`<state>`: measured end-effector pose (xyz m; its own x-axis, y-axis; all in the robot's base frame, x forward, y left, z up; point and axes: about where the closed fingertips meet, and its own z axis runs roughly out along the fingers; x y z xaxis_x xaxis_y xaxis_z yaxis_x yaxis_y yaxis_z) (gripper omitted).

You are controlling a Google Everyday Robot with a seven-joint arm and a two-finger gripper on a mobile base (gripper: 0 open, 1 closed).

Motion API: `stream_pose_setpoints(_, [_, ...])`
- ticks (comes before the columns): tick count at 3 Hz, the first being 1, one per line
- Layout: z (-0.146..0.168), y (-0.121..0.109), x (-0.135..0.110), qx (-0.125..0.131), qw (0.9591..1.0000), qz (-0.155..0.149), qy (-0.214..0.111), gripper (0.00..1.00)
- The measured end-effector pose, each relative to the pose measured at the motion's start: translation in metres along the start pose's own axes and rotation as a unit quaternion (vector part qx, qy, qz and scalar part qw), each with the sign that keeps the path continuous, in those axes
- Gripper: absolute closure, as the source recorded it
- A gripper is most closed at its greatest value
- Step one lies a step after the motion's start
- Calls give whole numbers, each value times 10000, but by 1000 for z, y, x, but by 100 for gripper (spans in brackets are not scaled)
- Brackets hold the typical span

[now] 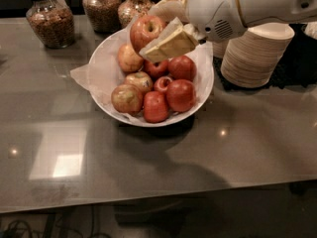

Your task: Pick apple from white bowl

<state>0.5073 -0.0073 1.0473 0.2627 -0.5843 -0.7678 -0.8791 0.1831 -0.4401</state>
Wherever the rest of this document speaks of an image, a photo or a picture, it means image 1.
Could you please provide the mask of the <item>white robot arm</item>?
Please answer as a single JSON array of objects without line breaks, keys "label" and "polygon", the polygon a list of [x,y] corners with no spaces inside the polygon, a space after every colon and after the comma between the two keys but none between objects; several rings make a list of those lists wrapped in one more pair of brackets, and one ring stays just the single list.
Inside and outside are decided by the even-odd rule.
[{"label": "white robot arm", "polygon": [[158,62],[185,55],[205,41],[240,37],[250,27],[316,21],[317,0],[162,0],[150,13],[167,20],[167,26],[140,55]]}]

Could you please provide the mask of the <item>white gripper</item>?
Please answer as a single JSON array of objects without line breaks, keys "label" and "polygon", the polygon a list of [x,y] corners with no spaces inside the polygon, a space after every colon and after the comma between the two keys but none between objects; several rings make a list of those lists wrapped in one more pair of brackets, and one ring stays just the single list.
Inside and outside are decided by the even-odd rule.
[{"label": "white gripper", "polygon": [[169,22],[139,52],[151,62],[192,52],[199,45],[200,34],[211,42],[224,42],[240,37],[247,30],[241,19],[239,0],[160,0],[148,14]]}]

